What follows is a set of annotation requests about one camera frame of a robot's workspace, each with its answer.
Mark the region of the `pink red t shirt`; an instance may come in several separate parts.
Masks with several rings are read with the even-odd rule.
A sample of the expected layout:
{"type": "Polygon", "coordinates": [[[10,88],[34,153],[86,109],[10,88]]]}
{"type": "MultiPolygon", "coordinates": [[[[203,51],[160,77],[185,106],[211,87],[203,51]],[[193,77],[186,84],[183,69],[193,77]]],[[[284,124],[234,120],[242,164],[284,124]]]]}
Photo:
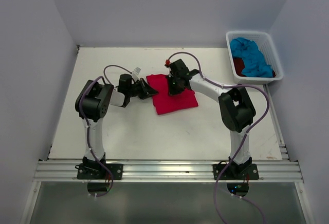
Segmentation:
{"type": "Polygon", "coordinates": [[[158,91],[158,94],[152,96],[153,105],[158,115],[198,107],[195,92],[192,90],[186,89],[178,95],[170,96],[166,75],[151,74],[146,79],[147,83],[158,91]]]}

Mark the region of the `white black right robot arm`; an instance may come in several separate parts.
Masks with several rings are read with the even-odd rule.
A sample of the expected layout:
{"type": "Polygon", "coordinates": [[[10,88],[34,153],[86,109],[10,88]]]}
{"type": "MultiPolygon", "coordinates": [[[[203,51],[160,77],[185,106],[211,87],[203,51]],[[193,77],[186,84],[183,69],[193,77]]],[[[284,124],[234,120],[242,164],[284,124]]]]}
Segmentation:
{"type": "Polygon", "coordinates": [[[174,62],[166,60],[165,67],[169,69],[166,76],[169,95],[174,96],[188,89],[219,104],[222,122],[229,129],[231,139],[231,154],[225,172],[235,179],[241,179],[252,164],[247,129],[255,116],[255,108],[246,88],[225,89],[211,84],[201,76],[199,70],[189,70],[181,59],[174,62]]]}

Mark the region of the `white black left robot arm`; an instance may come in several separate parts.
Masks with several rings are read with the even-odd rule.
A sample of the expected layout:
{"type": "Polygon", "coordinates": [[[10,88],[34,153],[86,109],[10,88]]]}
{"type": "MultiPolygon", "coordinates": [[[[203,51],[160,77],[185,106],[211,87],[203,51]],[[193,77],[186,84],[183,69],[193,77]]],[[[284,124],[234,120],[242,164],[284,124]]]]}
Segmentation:
{"type": "Polygon", "coordinates": [[[103,118],[108,107],[125,108],[132,97],[141,100],[153,97],[159,92],[153,89],[143,78],[130,74],[122,74],[119,84],[100,84],[99,77],[89,80],[80,92],[75,102],[75,110],[82,119],[85,127],[85,154],[82,163],[77,165],[78,179],[120,179],[116,173],[121,173],[119,165],[106,163],[106,153],[103,146],[103,118]]]}

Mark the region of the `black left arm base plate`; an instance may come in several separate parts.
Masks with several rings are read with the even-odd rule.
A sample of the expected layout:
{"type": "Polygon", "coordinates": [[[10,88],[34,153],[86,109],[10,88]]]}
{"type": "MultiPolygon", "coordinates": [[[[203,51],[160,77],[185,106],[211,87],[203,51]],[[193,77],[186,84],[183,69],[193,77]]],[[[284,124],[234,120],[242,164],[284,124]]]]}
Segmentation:
{"type": "Polygon", "coordinates": [[[107,169],[112,173],[112,176],[97,164],[96,169],[91,169],[85,167],[82,163],[75,166],[75,169],[78,170],[77,178],[81,180],[101,180],[101,179],[113,179],[121,180],[123,174],[123,164],[119,163],[109,163],[105,165],[107,169]]]}

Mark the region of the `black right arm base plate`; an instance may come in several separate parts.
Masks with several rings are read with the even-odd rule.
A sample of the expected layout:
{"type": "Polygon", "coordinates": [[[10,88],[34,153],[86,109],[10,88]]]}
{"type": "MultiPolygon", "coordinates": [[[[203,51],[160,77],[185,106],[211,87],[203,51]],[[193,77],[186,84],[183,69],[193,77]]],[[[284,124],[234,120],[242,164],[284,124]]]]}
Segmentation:
{"type": "MultiPolygon", "coordinates": [[[[215,180],[225,168],[226,164],[226,161],[220,161],[212,165],[213,177],[215,180]]],[[[259,180],[259,178],[257,165],[247,161],[243,164],[232,162],[220,175],[219,180],[259,180]]]]}

